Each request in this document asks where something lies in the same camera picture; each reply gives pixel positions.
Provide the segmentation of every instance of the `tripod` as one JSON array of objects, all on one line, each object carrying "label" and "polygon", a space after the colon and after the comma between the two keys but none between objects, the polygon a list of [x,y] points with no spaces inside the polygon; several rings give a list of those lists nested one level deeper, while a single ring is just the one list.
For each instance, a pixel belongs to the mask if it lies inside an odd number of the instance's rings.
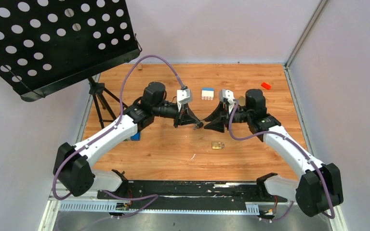
[{"label": "tripod", "polygon": [[[94,105],[96,107],[96,111],[97,111],[98,119],[99,119],[99,122],[100,122],[100,125],[101,125],[101,129],[103,129],[104,128],[104,122],[113,122],[114,120],[117,119],[113,110],[111,110],[110,105],[107,103],[107,100],[104,98],[103,91],[105,91],[107,94],[109,94],[111,97],[113,97],[113,99],[115,99],[117,102],[121,103],[121,101],[117,96],[115,96],[113,93],[111,93],[105,87],[104,83],[95,82],[93,77],[89,78],[89,82],[90,82],[89,94],[93,96],[93,101],[94,101]],[[101,111],[100,111],[100,107],[98,105],[97,97],[98,97],[98,100],[100,101],[103,109],[107,109],[108,113],[111,115],[113,120],[103,119],[103,117],[101,116]],[[125,103],[122,103],[122,106],[123,106],[124,109],[128,107]]]}]

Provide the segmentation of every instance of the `gray floor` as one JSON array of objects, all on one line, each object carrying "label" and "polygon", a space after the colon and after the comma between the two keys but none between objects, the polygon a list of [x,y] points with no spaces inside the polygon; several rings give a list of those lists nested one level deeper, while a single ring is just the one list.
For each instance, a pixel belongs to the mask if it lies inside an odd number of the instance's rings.
[{"label": "gray floor", "polygon": [[[279,205],[281,216],[287,206]],[[58,230],[77,231],[94,221],[109,217],[99,212],[59,212]],[[331,231],[330,222],[322,216],[307,217],[298,206],[282,221],[267,224],[253,216],[137,214],[126,219],[107,219],[89,226],[85,231]]]}]

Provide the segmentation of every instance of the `wood grain surface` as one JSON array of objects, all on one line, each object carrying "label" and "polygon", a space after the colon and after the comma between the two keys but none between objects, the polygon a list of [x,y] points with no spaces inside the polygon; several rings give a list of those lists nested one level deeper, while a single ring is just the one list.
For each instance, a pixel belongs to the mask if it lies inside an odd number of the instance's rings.
[{"label": "wood grain surface", "polygon": [[[122,80],[132,65],[125,64],[101,74],[100,82],[118,96]],[[305,147],[300,124],[294,109],[289,87],[278,64],[176,64],[173,65],[183,83],[193,92],[189,105],[199,119],[204,119],[217,106],[218,92],[232,90],[235,97],[244,96],[248,89],[262,89],[268,113],[275,116],[290,135]],[[163,64],[144,64],[134,70],[123,91],[123,101],[131,105],[142,96],[149,82],[159,81],[167,88],[167,100],[176,95],[179,84],[171,70]],[[271,90],[260,85],[267,82]],[[201,89],[215,89],[213,101],[201,99]],[[105,94],[118,115],[119,104]],[[102,109],[106,119],[111,119]],[[155,122],[141,132],[140,141],[120,143],[105,154],[94,166],[96,169],[125,171],[131,180],[256,180],[270,172],[297,179],[293,170],[272,148],[258,138],[233,140],[228,131],[219,133],[206,129],[192,129],[193,125],[173,127],[173,120],[156,117]],[[84,138],[100,130],[97,113],[92,105]],[[247,124],[235,124],[237,137],[250,135]],[[212,141],[220,141],[225,148],[213,150]]]}]

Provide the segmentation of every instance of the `brass padlock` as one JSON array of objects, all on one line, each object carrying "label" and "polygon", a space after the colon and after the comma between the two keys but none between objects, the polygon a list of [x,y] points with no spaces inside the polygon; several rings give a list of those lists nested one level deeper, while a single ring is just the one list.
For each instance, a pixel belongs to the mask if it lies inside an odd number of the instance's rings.
[{"label": "brass padlock", "polygon": [[222,142],[212,141],[212,149],[222,149],[225,147],[225,144]]}]

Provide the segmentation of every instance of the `black perforated metal panel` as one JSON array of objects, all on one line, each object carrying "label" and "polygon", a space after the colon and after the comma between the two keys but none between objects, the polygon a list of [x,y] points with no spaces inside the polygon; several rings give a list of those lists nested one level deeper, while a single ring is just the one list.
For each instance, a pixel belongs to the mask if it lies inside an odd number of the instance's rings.
[{"label": "black perforated metal panel", "polygon": [[0,76],[25,101],[139,54],[125,0],[0,0]]}]

